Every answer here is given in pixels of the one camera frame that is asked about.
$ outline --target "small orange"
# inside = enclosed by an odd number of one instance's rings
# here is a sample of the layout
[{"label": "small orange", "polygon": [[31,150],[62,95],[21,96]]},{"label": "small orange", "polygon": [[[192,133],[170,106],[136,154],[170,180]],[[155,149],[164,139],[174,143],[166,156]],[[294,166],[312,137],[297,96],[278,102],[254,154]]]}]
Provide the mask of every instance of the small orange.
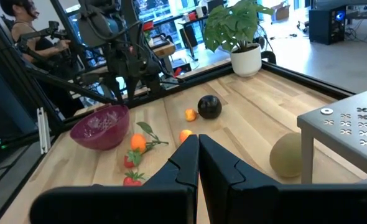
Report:
[{"label": "small orange", "polygon": [[134,134],[131,137],[131,149],[139,150],[141,154],[146,151],[146,138],[143,134]]},{"label": "small orange", "polygon": [[191,130],[181,131],[181,133],[179,134],[179,140],[181,141],[181,143],[183,143],[191,134],[193,134],[193,131]]},{"label": "small orange", "polygon": [[185,110],[185,119],[189,122],[196,120],[197,112],[193,109]]}]

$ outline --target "melon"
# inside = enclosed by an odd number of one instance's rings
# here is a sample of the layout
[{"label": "melon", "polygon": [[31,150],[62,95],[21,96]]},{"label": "melon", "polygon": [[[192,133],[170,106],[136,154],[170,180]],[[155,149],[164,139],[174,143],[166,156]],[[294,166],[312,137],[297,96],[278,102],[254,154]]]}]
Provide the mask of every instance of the melon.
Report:
[{"label": "melon", "polygon": [[269,163],[281,177],[297,177],[301,174],[301,134],[289,133],[281,137],[272,147]]}]

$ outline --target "gray metal table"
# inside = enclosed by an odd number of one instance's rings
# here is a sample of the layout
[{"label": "gray metal table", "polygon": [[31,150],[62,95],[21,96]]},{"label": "gray metal table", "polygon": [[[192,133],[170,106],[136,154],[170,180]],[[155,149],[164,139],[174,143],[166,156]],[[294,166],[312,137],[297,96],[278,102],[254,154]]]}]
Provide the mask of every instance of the gray metal table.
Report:
[{"label": "gray metal table", "polygon": [[303,184],[312,183],[314,139],[367,173],[367,91],[300,115]]}]

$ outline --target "white pot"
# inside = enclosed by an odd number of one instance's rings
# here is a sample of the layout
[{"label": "white pot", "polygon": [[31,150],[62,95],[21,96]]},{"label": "white pot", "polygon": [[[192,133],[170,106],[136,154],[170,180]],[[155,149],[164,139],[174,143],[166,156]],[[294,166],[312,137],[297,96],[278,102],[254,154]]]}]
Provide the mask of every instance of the white pot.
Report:
[{"label": "white pot", "polygon": [[253,76],[261,69],[261,48],[259,44],[248,44],[248,47],[251,46],[257,48],[241,53],[230,53],[233,71],[241,77]]}]

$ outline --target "wooden table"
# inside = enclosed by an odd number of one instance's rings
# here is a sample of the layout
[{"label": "wooden table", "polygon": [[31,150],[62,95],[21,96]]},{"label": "wooden table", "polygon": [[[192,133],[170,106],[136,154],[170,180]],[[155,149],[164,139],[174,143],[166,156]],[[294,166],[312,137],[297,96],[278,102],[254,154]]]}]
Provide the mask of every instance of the wooden table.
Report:
[{"label": "wooden table", "polygon": [[[198,118],[188,123],[187,108],[196,108],[198,99],[207,94],[219,97],[222,114],[215,120]],[[190,129],[207,134],[248,164],[282,183],[300,183],[300,177],[283,179],[269,165],[269,153],[275,142],[286,133],[300,131],[297,116],[334,100],[297,83],[269,72],[260,71],[253,78],[228,75],[195,86],[174,95],[130,110],[131,127],[120,146],[96,152],[76,144],[69,132],[52,146],[29,181],[12,202],[0,223],[29,223],[28,211],[41,192],[72,185],[122,185],[123,157],[133,133],[143,133],[138,121],[149,123],[168,146],[157,146],[147,153],[139,166],[145,178],[154,175],[180,145],[179,133]],[[314,182],[354,183],[367,175],[354,165],[315,141]],[[208,214],[201,186],[198,192],[197,223],[207,224]]]}]

